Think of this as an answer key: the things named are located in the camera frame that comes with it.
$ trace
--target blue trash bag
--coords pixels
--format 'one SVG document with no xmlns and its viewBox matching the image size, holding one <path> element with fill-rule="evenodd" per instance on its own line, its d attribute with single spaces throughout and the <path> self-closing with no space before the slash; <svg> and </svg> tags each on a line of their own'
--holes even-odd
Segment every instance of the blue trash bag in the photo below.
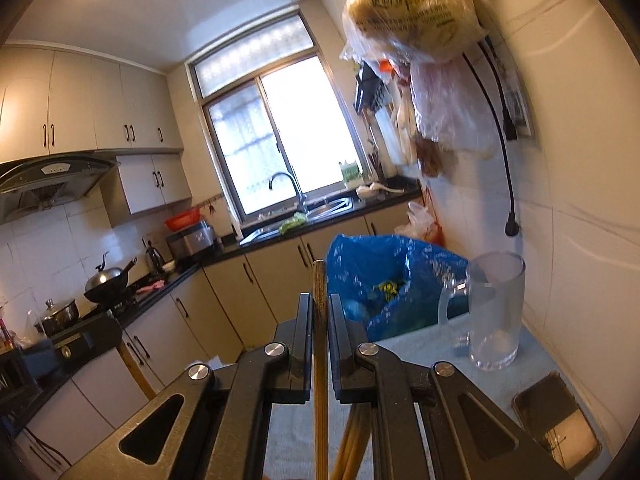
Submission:
<svg viewBox="0 0 640 480">
<path fill-rule="evenodd" d="M 437 324 L 442 283 L 462 280 L 467 264 L 421 240 L 338 235 L 327 254 L 327 289 L 340 294 L 345 317 L 362 322 L 369 340 L 378 341 Z M 467 298 L 454 298 L 449 317 L 465 312 Z"/>
</svg>

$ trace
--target range hood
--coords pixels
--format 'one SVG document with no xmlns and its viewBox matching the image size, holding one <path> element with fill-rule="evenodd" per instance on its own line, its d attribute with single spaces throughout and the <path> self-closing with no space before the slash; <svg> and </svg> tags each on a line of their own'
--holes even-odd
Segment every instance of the range hood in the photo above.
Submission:
<svg viewBox="0 0 640 480">
<path fill-rule="evenodd" d="M 0 173 L 0 224 L 85 196 L 115 161 L 57 155 L 4 167 Z"/>
</svg>

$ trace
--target countertop with blue cloth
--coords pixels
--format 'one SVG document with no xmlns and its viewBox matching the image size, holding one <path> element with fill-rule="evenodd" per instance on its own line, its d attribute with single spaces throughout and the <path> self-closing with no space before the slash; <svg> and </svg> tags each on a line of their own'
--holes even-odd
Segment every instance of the countertop with blue cloth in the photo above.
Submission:
<svg viewBox="0 0 640 480">
<path fill-rule="evenodd" d="M 578 480 L 596 480 L 611 461 L 602 432 L 587 406 L 581 401 L 568 377 L 553 358 L 525 328 L 520 332 L 520 347 L 515 361 L 497 372 L 483 372 L 476 368 L 467 354 L 452 346 L 452 334 L 468 330 L 468 315 L 450 320 L 448 328 L 430 326 L 407 334 L 379 341 L 404 361 L 431 367 L 437 361 L 449 361 L 495 402 L 515 422 L 518 418 L 511 407 L 513 397 L 526 390 L 549 373 L 556 371 L 574 394 L 587 416 L 598 440 L 603 445 L 600 455 L 585 469 Z M 348 405 L 341 405 L 329 395 L 329 460 L 330 470 L 340 445 L 340 438 L 349 413 Z M 304 406 L 274 405 L 267 444 L 264 473 L 268 478 L 313 478 L 314 476 L 314 408 L 313 400 Z M 360 467 L 359 479 L 373 478 L 371 445 Z"/>
</svg>

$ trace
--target frosted glass pane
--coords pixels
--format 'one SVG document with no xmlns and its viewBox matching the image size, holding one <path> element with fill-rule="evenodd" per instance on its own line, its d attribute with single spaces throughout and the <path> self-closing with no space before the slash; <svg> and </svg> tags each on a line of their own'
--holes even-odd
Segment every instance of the frosted glass pane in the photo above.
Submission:
<svg viewBox="0 0 640 480">
<path fill-rule="evenodd" d="M 274 23 L 211 54 L 195 66 L 202 96 L 274 61 L 313 47 L 299 16 Z"/>
<path fill-rule="evenodd" d="M 287 167 L 255 85 L 211 105 L 209 115 L 246 214 L 296 195 L 286 178 L 269 189 L 270 176 Z"/>
<path fill-rule="evenodd" d="M 302 191 L 340 182 L 338 163 L 358 161 L 358 155 L 320 60 L 287 66 L 262 84 Z"/>
</svg>

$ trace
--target window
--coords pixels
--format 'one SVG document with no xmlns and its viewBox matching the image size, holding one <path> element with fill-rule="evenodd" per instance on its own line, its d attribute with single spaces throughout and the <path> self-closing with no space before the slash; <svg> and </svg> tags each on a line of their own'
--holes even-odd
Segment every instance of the window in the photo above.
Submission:
<svg viewBox="0 0 640 480">
<path fill-rule="evenodd" d="M 193 67 L 227 187 L 243 221 L 344 188 L 340 162 L 362 147 L 299 15 L 224 46 Z"/>
</svg>

